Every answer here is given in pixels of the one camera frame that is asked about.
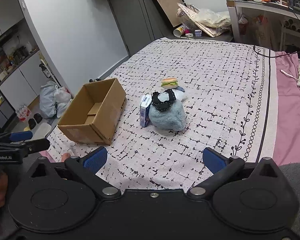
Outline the water bottle pack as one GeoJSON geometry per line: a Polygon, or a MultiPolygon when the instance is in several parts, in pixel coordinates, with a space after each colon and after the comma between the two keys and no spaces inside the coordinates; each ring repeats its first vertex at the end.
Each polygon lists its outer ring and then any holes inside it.
{"type": "Polygon", "coordinates": [[[16,110],[16,115],[21,122],[25,122],[31,115],[31,111],[26,105],[21,105],[16,110]]]}

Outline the brown cardboard box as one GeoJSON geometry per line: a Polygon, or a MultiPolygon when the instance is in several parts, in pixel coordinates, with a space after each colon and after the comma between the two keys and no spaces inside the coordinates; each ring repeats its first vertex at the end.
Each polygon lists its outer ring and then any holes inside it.
{"type": "Polygon", "coordinates": [[[117,78],[87,83],[57,126],[71,141],[110,145],[126,101],[125,90],[117,78]]]}

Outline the paper cup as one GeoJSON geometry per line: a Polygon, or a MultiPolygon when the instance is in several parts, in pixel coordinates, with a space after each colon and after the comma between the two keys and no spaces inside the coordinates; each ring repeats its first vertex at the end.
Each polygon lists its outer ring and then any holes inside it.
{"type": "Polygon", "coordinates": [[[174,29],[173,35],[175,37],[182,37],[185,34],[185,29],[186,29],[186,26],[184,24],[182,24],[178,28],[174,29]]]}

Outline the toy hamburger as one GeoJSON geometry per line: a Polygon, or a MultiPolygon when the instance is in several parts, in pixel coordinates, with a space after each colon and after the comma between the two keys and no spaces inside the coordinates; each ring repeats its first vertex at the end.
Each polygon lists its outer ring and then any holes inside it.
{"type": "Polygon", "coordinates": [[[178,79],[177,78],[167,78],[161,80],[161,87],[164,89],[175,89],[178,87],[178,79]]]}

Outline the white plastic bag pile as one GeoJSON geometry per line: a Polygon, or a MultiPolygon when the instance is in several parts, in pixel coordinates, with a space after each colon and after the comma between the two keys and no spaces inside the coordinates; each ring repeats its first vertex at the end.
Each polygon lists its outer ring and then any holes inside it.
{"type": "Polygon", "coordinates": [[[178,7],[176,16],[192,32],[201,30],[209,37],[217,37],[231,30],[230,15],[227,11],[214,12],[182,3],[178,3],[178,7]]]}

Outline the white garbage bag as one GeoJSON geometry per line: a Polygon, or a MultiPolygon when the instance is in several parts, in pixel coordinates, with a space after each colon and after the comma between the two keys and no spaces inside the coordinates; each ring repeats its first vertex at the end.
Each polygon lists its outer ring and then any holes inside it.
{"type": "Polygon", "coordinates": [[[56,103],[56,116],[57,118],[61,118],[69,107],[72,101],[72,96],[65,87],[56,87],[53,98],[56,103]]]}

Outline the blue white tissue pack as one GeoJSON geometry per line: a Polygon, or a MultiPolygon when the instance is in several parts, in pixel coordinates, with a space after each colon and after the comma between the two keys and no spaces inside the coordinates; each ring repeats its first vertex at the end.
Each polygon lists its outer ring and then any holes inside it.
{"type": "Polygon", "coordinates": [[[140,101],[140,126],[147,127],[150,123],[149,119],[149,109],[152,103],[151,94],[145,94],[141,97],[140,101]]]}

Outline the blue denim fabric piece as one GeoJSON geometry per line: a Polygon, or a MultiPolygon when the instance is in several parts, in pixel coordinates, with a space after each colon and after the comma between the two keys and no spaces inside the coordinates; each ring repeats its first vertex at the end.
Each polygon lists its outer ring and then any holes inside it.
{"type": "Polygon", "coordinates": [[[176,87],[176,90],[179,90],[179,91],[185,93],[185,89],[183,89],[183,87],[178,86],[178,87],[176,87]]]}

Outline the grey garbage bag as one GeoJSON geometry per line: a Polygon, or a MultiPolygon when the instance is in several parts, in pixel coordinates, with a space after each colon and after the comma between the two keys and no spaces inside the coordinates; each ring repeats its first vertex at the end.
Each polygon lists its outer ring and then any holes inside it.
{"type": "Polygon", "coordinates": [[[56,115],[56,101],[54,93],[57,89],[57,84],[49,80],[40,88],[39,108],[43,118],[48,119],[56,115]]]}

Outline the grey door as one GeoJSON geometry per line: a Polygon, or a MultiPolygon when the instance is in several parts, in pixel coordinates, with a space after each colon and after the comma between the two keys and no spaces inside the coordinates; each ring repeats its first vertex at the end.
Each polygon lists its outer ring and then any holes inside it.
{"type": "Polygon", "coordinates": [[[152,0],[108,0],[111,12],[127,49],[133,56],[159,38],[173,38],[152,0]]]}

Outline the clear plastic bead bag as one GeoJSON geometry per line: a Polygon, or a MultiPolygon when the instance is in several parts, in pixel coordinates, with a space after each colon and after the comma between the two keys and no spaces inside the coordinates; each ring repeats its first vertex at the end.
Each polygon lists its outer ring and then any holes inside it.
{"type": "Polygon", "coordinates": [[[177,90],[177,89],[174,89],[173,92],[177,100],[183,102],[187,99],[187,94],[185,92],[182,92],[181,90],[177,90]]]}

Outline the blue plush toy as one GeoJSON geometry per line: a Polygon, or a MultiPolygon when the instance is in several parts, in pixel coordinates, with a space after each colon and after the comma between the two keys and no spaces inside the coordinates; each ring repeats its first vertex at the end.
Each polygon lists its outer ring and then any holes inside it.
{"type": "Polygon", "coordinates": [[[166,111],[159,111],[153,105],[149,109],[151,123],[160,130],[182,131],[186,126],[186,114],[181,101],[176,100],[166,111]]]}

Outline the pink bed sheet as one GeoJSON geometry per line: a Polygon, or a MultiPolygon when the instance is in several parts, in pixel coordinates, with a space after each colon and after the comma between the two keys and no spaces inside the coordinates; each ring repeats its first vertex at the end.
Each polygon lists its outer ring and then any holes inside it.
{"type": "Polygon", "coordinates": [[[300,163],[300,87],[297,54],[275,53],[278,91],[277,133],[273,159],[277,165],[300,163]]]}

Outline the small purple box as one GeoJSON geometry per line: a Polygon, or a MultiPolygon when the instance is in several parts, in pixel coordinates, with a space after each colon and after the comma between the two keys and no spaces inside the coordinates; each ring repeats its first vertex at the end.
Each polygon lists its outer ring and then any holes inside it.
{"type": "Polygon", "coordinates": [[[195,37],[202,37],[202,31],[201,30],[195,30],[194,34],[195,34],[195,37]]]}

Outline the white desk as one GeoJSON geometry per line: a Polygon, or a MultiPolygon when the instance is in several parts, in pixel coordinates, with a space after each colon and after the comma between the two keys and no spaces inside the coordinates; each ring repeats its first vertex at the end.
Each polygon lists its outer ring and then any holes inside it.
{"type": "Polygon", "coordinates": [[[227,0],[234,41],[300,54],[300,0],[227,0]]]}

